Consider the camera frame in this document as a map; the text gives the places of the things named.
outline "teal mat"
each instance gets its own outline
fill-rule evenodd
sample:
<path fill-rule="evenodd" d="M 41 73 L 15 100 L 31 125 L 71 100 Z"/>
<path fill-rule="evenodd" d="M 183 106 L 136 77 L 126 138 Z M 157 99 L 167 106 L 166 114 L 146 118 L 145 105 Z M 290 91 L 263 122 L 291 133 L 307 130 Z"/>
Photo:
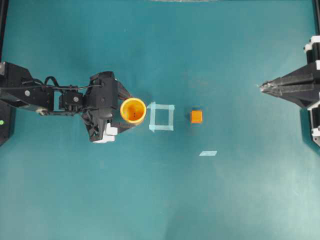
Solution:
<path fill-rule="evenodd" d="M 175 110 L 174 131 L 150 131 L 148 110 L 107 144 L 79 116 L 18 110 L 0 148 L 0 239 L 319 239 L 319 150 L 300 109 L 257 87 L 306 64 L 314 29 L 311 0 L 11 0 L 4 61 L 62 85 L 114 71 Z"/>

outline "black cable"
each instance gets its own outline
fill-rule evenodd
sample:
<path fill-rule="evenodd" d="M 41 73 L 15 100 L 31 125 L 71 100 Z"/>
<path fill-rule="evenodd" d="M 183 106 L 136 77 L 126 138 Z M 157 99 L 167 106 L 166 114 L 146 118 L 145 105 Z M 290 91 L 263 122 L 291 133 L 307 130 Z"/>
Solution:
<path fill-rule="evenodd" d="M 54 76 L 47 76 L 44 80 L 44 85 L 48 85 L 49 80 L 51 80 L 53 82 L 53 85 L 55 85 L 56 87 L 60 87 L 57 79 Z"/>
<path fill-rule="evenodd" d="M 35 88 L 52 88 L 57 90 L 82 90 L 82 89 L 88 89 L 93 87 L 102 87 L 102 85 L 88 85 L 88 86 L 81 86 L 81 87 L 67 87 L 67 86 L 52 86 L 52 85 L 36 85 L 36 86 L 16 86 L 16 87 L 0 87 L 4 90 L 15 90 L 15 89 L 35 89 Z"/>
<path fill-rule="evenodd" d="M 80 87 L 52 86 L 52 85 L 45 85 L 45 86 L 51 87 L 51 88 L 57 89 L 57 90 L 82 90 L 82 89 L 88 89 L 88 88 L 93 88 L 93 87 L 102 87 L 102 85 L 99 85 L 99 84 L 80 86 Z"/>
<path fill-rule="evenodd" d="M 40 81 L 39 79 L 35 79 L 35 78 L 33 78 L 32 80 L 29 80 L 29 81 L 23 81 L 21 84 L 31 84 L 31 83 L 37 83 L 40 85 L 44 85 L 44 83 L 42 81 Z"/>

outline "black metal frame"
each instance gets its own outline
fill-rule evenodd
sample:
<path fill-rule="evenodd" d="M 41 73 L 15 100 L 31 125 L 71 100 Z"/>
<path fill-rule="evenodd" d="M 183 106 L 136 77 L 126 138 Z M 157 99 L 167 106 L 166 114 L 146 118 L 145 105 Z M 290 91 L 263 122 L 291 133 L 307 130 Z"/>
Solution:
<path fill-rule="evenodd" d="M 6 20 L 9 0 L 0 0 L 0 62 L 5 37 Z M 0 146 L 5 143 L 14 132 L 16 109 L 0 100 Z"/>

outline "orange cube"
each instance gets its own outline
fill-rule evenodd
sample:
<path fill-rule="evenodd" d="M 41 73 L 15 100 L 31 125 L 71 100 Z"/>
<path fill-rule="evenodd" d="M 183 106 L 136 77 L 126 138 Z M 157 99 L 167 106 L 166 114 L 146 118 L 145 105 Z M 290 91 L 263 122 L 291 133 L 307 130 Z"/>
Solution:
<path fill-rule="evenodd" d="M 202 111 L 193 110 L 190 114 L 190 118 L 192 124 L 202 124 Z"/>

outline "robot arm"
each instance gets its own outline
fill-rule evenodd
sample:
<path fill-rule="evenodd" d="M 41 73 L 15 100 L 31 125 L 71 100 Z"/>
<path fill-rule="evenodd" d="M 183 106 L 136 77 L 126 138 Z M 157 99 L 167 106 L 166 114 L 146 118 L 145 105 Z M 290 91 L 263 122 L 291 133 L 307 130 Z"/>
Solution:
<path fill-rule="evenodd" d="M 54 110 L 57 92 L 60 93 L 58 111 Z M 90 141 L 94 143 L 114 141 L 115 135 L 133 127 L 130 124 L 113 122 L 118 101 L 130 97 L 131 94 L 115 79 L 111 71 L 100 72 L 90 77 L 88 86 L 60 86 L 53 76 L 42 82 L 32 78 L 26 68 L 8 62 L 0 63 L 0 118 L 10 119 L 11 113 L 6 111 L 8 106 L 33 111 L 41 116 L 79 114 Z"/>

